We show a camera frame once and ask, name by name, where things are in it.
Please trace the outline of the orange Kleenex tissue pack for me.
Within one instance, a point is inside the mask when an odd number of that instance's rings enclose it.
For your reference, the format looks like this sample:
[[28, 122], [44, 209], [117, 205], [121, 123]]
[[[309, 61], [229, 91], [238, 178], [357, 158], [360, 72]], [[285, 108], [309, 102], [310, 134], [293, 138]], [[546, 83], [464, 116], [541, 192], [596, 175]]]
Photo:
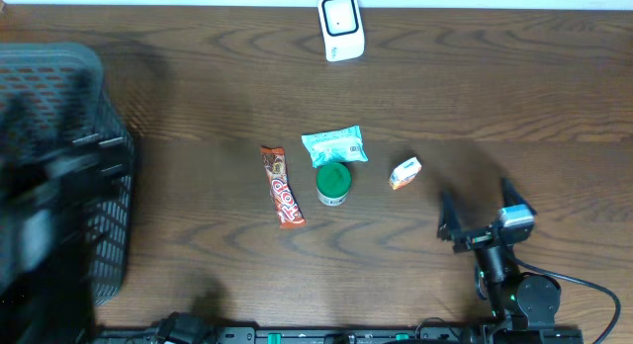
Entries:
[[397, 166], [390, 178], [389, 184], [393, 190], [398, 190], [409, 184], [421, 171], [422, 165], [416, 157], [412, 157]]

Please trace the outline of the red Top chocolate bar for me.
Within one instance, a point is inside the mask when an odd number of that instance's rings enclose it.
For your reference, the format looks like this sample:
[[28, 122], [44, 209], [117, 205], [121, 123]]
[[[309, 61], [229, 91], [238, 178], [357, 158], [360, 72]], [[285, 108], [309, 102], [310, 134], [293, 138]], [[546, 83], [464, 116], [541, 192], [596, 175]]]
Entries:
[[283, 147], [261, 147], [263, 165], [269, 181], [270, 196], [282, 229], [307, 224], [288, 181], [286, 154]]

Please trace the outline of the teal wet wipes pack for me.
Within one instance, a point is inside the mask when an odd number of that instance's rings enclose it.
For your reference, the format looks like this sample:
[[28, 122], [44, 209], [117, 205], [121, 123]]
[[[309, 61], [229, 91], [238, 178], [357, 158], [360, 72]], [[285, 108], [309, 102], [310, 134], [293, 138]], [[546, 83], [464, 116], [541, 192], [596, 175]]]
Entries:
[[359, 126], [304, 134], [302, 142], [310, 155], [314, 168], [329, 163], [368, 161]]

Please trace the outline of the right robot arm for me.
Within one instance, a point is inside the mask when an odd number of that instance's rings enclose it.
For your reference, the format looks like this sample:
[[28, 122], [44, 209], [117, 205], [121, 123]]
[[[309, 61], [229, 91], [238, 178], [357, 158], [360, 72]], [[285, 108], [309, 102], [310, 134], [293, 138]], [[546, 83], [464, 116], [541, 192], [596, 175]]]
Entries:
[[491, 330], [536, 331], [555, 326], [561, 287], [550, 276], [534, 270], [523, 272], [513, 246], [527, 240], [535, 226], [536, 211], [512, 184], [500, 181], [502, 208], [486, 227], [466, 230], [461, 226], [451, 194], [441, 195], [437, 237], [453, 243], [455, 253], [475, 254], [476, 290], [491, 303], [497, 321]]

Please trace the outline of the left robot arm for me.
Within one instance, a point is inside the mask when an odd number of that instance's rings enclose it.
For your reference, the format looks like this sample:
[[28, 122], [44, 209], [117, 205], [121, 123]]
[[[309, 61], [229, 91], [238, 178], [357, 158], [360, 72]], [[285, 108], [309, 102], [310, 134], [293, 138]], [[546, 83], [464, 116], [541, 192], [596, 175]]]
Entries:
[[90, 343], [96, 335], [89, 271], [98, 242], [87, 238], [87, 222], [97, 204], [117, 197], [103, 170], [126, 150], [68, 141], [84, 108], [74, 100], [62, 109], [41, 157], [1, 165], [4, 343]]

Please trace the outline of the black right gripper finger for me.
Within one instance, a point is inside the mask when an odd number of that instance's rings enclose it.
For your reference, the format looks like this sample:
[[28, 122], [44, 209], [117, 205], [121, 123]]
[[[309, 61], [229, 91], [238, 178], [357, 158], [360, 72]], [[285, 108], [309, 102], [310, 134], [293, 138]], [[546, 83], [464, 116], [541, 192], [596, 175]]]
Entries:
[[461, 233], [461, 225], [457, 216], [451, 194], [441, 193], [441, 212], [437, 227], [437, 237], [444, 241], [454, 241]]
[[534, 209], [529, 203], [516, 191], [508, 178], [500, 179], [500, 187], [505, 208], [513, 206], [526, 206], [529, 211], [534, 214]]

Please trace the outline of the green lid jar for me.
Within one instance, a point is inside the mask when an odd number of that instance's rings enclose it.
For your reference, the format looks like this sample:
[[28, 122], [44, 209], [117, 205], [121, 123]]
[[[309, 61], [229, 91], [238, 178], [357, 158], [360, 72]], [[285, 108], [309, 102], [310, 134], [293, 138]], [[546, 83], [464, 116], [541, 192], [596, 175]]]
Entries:
[[345, 165], [325, 164], [318, 169], [316, 174], [318, 199], [326, 206], [340, 206], [348, 197], [351, 183], [351, 173]]

